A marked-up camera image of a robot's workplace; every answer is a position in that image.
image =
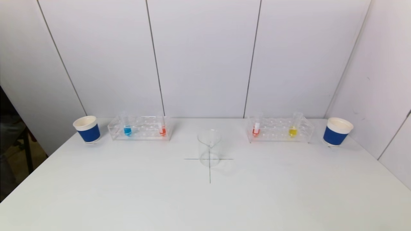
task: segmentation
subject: paper cup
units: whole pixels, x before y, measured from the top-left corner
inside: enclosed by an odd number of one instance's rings
[[[81,117],[73,123],[73,126],[86,143],[94,143],[100,139],[100,130],[95,116]]]
[[[339,146],[353,128],[354,125],[347,120],[336,117],[329,118],[324,141],[329,146]]]

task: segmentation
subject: blue liquid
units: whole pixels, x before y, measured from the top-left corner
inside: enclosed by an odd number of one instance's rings
[[[132,132],[131,132],[131,128],[130,127],[125,127],[124,128],[124,134],[126,136],[131,136]]]

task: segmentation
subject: clear acrylic test tube rack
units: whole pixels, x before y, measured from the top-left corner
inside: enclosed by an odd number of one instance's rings
[[[108,125],[110,136],[113,140],[153,140],[169,141],[172,126],[170,118],[166,116],[127,116],[131,134],[126,135],[124,124],[120,116],[114,118]]]
[[[309,143],[314,133],[314,125],[305,117],[302,118],[300,126],[297,128],[297,135],[291,137],[290,127],[293,118],[260,118],[259,134],[253,135],[253,128],[257,118],[249,117],[247,122],[247,136],[251,142],[255,141],[289,141]]]

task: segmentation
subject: cup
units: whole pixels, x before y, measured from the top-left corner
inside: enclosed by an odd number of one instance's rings
[[[100,139],[100,130],[95,116],[81,117],[73,123],[73,126],[86,143],[94,143]]]
[[[220,162],[219,144],[221,134],[213,129],[198,134],[199,160],[204,166],[214,167]]]
[[[323,139],[328,146],[337,147],[353,128],[354,125],[347,120],[336,117],[329,118]]]

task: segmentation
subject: empty beaker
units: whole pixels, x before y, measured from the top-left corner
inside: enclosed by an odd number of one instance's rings
[[[219,144],[221,134],[213,129],[202,131],[198,134],[199,160],[204,166],[216,166],[220,162]]]

